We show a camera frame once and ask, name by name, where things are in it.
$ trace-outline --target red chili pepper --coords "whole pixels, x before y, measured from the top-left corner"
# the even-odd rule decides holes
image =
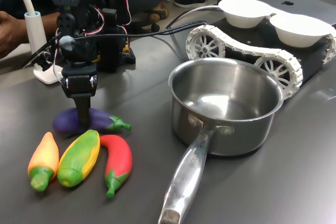
[[[106,196],[114,197],[114,191],[128,178],[132,169],[131,149],[124,139],[116,135],[100,137],[100,144],[108,149],[105,182],[109,188]]]

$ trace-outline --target plastic vegetable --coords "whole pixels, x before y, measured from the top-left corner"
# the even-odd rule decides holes
[[[99,148],[97,131],[88,130],[79,136],[59,161],[57,178],[61,185],[72,187],[83,181],[96,163]]]
[[[132,126],[123,122],[117,116],[110,115],[109,113],[90,108],[91,125],[89,129],[99,132],[111,132],[120,128],[126,128],[128,131]],[[76,108],[67,109],[59,113],[53,122],[55,131],[59,133],[73,133],[82,134],[87,129],[84,129],[79,122],[78,113]]]
[[[51,132],[47,132],[36,148],[28,165],[30,185],[36,191],[44,191],[58,170],[58,147]]]
[[[100,143],[109,152],[105,170],[105,182],[109,188],[106,196],[113,198],[114,191],[122,185],[131,173],[132,153],[126,141],[116,135],[102,136]]]

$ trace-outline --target white bowl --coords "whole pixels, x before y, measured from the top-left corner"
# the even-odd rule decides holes
[[[279,39],[288,46],[310,47],[332,32],[332,26],[319,19],[298,14],[277,14],[270,20]]]
[[[255,27],[274,11],[268,4],[257,0],[222,0],[218,5],[229,24],[239,28]]]

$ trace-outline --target person's arm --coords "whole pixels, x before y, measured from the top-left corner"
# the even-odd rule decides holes
[[[55,35],[56,20],[59,13],[42,17],[47,37]],[[24,19],[16,19],[6,12],[0,12],[0,59],[4,58],[22,43],[28,42],[28,33]]]

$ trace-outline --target white wheel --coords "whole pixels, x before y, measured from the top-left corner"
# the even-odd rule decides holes
[[[285,99],[291,97],[299,90],[302,85],[302,69],[298,69],[299,62],[292,57],[290,60],[281,59],[281,57],[260,57],[255,65],[269,72],[276,80],[279,81],[283,88]]]
[[[225,46],[215,36],[212,29],[214,26],[197,27],[189,34],[186,40],[186,51],[190,60],[225,57]]]

